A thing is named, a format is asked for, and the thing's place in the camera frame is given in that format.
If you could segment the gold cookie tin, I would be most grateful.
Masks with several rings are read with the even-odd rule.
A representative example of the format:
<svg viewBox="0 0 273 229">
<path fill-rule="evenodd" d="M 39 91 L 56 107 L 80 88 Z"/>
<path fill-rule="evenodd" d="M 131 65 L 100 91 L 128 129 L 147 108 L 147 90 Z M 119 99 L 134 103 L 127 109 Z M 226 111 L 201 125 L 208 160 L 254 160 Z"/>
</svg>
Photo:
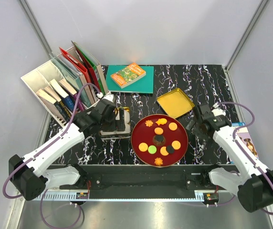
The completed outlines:
<svg viewBox="0 0 273 229">
<path fill-rule="evenodd" d="M 111 122 L 102 124 L 99 135 L 103 140 L 129 138 L 131 135 L 130 108 L 117 107 Z"/>
</svg>

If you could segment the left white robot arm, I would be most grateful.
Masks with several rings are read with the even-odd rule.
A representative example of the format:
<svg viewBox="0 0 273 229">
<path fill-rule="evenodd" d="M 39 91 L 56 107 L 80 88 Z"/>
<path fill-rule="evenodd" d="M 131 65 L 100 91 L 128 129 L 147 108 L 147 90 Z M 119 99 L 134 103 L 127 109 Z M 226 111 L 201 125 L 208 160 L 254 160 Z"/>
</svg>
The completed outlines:
<svg viewBox="0 0 273 229">
<path fill-rule="evenodd" d="M 25 200 L 33 200 L 54 187 L 82 189 L 86 186 L 87 172 L 79 165 L 68 164 L 58 169 L 49 169 L 49 166 L 88 136 L 97 133 L 106 139 L 130 136 L 130 111 L 127 107 L 116 107 L 110 96 L 99 100 L 96 106 L 77 112 L 72 118 L 58 134 L 36 150 L 9 159 L 10 182 Z"/>
</svg>

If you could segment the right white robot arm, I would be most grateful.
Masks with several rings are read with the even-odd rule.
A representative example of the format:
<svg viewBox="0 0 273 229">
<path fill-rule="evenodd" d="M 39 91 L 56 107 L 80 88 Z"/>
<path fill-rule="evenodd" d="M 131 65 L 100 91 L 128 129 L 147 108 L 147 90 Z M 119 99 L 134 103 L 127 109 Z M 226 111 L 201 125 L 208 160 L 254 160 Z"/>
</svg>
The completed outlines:
<svg viewBox="0 0 273 229">
<path fill-rule="evenodd" d="M 262 210 L 273 215 L 273 170 L 262 163 L 237 136 L 239 128 L 233 128 L 220 109 L 222 103 L 213 107 L 196 105 L 193 119 L 187 125 L 196 136 L 217 143 L 234 162 L 238 175 L 219 165 L 211 165 L 201 172 L 198 181 L 206 189 L 219 186 L 235 195 L 242 207 L 252 213 Z"/>
</svg>

